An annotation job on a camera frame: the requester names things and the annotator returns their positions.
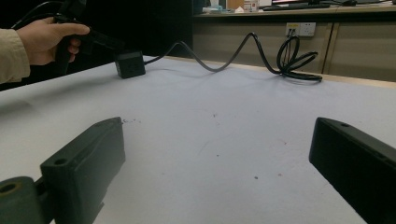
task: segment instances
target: hand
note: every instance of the hand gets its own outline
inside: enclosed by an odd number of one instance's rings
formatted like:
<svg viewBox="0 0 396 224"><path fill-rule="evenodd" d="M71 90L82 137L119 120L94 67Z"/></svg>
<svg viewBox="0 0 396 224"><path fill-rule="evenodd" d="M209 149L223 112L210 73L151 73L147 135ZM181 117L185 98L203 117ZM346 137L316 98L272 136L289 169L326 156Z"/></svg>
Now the hand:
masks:
<svg viewBox="0 0 396 224"><path fill-rule="evenodd" d="M53 18L33 21L17 30L25 47L29 64L44 65L55 61L56 47L67 35L87 35L90 28L76 23L53 23ZM72 38L68 48L73 62L78 53L80 40Z"/></svg>

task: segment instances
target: black cable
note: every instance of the black cable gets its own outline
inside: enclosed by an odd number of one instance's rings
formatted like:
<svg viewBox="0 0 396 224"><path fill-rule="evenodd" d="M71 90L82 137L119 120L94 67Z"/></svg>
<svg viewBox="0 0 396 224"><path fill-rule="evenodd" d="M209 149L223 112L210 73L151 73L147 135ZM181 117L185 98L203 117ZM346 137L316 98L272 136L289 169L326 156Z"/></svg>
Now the black cable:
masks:
<svg viewBox="0 0 396 224"><path fill-rule="evenodd" d="M37 10L41 9L42 7L47 7L50 5L61 5L62 3L63 2L61 2L61 1L48 1L48 2L41 3L40 5L32 8L20 20L15 22L15 24L13 24L11 26L11 29L17 30L17 29L21 28L22 26L27 25L30 21L35 21L38 19L44 19L46 17L53 16L55 13L44 13L44 14L37 15L37 16L32 16L32 14L34 14Z"/></svg>
<svg viewBox="0 0 396 224"><path fill-rule="evenodd" d="M177 46L180 45L182 46L189 54L192 58L194 58L198 64L200 64L203 68L205 68L208 71L211 72L219 72L222 71L223 69L225 69L228 65L230 65L230 63L233 62L233 60L236 58L236 56L238 55L239 51L241 51L242 47L245 46L246 42L248 41L248 39L250 37L253 37L258 51L262 57L262 61L265 64L265 67L273 74L276 75L281 75L282 77L290 77L290 78L295 78L295 79L300 79L300 80L310 80L310 81L321 81L322 77L321 76L316 76L316 75L308 75L308 74L299 74L299 73L294 73L292 72L292 70L300 68L308 63L310 63L312 60L315 59L315 57L318 55L317 52L308 52L306 54L303 54L300 57L297 57L297 53L298 53L298 49L300 47L300 39L298 38L298 36L296 35L292 35L290 37L287 38L287 40L283 43L282 47L280 48L277 57L276 57L276 64L279 70L275 70L267 61L264 52L262 50L262 45L260 43L259 38L256 36L256 34L254 34L253 32L247 34L247 36L244 38L244 40L242 41L241 45L239 46L239 48L236 50L236 52L233 54L233 56L231 57L231 59L225 63L223 66L219 67L219 68L211 68L209 66L207 66L204 62L202 62L199 57L190 49L190 47L184 43L183 41L177 41L176 43L174 43L171 48L169 48L168 51L165 52L165 54L155 57L154 59L151 59L149 61L144 62L144 65L149 64L149 63L154 63L158 60L160 60L161 58L163 58L164 56L168 55L172 49ZM284 51L285 47L290 44L291 41L295 40L295 48L294 48L294 52L291 56L291 58L289 59L287 64L282 65L281 62L281 55L282 52Z"/></svg>

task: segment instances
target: plug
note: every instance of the plug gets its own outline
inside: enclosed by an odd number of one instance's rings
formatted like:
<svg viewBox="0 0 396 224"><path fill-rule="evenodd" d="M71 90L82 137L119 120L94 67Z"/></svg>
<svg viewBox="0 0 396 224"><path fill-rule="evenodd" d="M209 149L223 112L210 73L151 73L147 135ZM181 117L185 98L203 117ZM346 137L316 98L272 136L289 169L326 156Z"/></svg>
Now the plug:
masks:
<svg viewBox="0 0 396 224"><path fill-rule="evenodd" d="M123 51L114 55L117 72L121 78L138 77L146 74L141 51Z"/></svg>

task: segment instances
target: beige sleeve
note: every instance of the beige sleeve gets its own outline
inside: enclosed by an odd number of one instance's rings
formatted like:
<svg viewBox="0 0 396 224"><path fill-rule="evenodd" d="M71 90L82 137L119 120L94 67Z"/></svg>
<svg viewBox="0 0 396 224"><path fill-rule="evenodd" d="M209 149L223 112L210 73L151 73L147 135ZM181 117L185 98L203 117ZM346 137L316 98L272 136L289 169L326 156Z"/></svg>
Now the beige sleeve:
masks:
<svg viewBox="0 0 396 224"><path fill-rule="evenodd" d="M15 30L0 29L0 84L29 77L26 51Z"/></svg>

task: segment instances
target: table surface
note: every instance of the table surface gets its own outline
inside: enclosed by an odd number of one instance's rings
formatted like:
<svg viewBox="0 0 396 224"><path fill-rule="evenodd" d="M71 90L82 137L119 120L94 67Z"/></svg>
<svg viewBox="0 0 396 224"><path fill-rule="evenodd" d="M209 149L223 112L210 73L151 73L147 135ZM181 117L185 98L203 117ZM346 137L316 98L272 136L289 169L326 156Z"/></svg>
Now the table surface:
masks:
<svg viewBox="0 0 396 224"><path fill-rule="evenodd" d="M46 158L121 117L126 162L94 223L365 223L308 161L313 129L337 119L396 146L394 88L172 58L146 70L121 79L110 63L0 92L0 180L37 180Z"/></svg>

